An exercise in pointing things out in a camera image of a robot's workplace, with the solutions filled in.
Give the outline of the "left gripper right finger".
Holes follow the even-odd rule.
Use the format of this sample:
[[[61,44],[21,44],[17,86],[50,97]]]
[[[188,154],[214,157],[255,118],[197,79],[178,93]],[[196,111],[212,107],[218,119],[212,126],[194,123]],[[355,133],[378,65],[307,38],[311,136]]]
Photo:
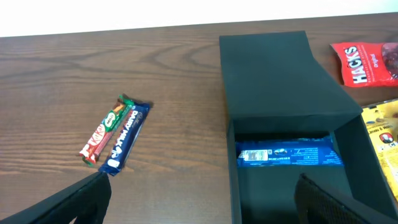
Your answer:
[[[304,224],[397,224],[397,220],[322,187],[305,174],[298,178],[294,200],[299,222]]]

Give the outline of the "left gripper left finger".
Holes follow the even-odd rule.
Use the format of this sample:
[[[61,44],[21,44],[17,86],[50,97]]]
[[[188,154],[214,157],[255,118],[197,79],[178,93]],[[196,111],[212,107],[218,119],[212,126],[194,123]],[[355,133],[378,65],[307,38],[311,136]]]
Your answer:
[[[1,220],[1,223],[102,224],[110,198],[111,184],[108,175],[96,172],[43,201]]]

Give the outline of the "blue Oreo cookie pack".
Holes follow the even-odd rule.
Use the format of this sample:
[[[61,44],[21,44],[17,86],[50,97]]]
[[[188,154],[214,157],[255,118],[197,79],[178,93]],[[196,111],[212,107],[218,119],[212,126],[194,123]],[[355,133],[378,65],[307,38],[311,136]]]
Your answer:
[[[236,143],[239,167],[342,166],[331,137]]]

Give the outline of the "purple Dairy Milk bar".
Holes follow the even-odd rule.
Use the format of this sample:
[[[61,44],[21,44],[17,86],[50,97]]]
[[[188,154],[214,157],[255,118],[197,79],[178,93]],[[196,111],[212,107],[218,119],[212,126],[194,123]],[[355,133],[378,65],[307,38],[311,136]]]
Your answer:
[[[150,103],[138,103],[127,114],[126,121],[121,128],[118,138],[106,158],[98,169],[99,172],[115,176],[123,169],[133,145],[143,127],[152,105]]]

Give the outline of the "yellow Hacks candy bag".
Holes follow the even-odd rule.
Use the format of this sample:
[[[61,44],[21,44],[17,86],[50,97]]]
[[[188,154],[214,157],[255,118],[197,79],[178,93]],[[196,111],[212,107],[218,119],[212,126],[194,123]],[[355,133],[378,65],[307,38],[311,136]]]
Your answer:
[[[364,107],[361,116],[383,174],[397,200],[397,99]]]

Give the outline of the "dark green box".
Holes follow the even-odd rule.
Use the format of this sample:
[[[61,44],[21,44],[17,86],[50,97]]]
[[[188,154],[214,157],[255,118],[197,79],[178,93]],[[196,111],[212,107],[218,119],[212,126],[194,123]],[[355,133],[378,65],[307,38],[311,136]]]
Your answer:
[[[362,109],[314,59],[306,33],[220,37],[233,223],[300,223],[300,174],[397,220]],[[239,167],[236,143],[331,137],[342,166]]]

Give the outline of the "red Hacks candy bag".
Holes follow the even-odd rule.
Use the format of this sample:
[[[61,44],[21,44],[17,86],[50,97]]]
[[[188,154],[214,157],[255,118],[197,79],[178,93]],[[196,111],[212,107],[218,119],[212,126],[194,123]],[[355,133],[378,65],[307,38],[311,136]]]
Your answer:
[[[397,86],[397,43],[342,42],[331,45],[345,86]]]

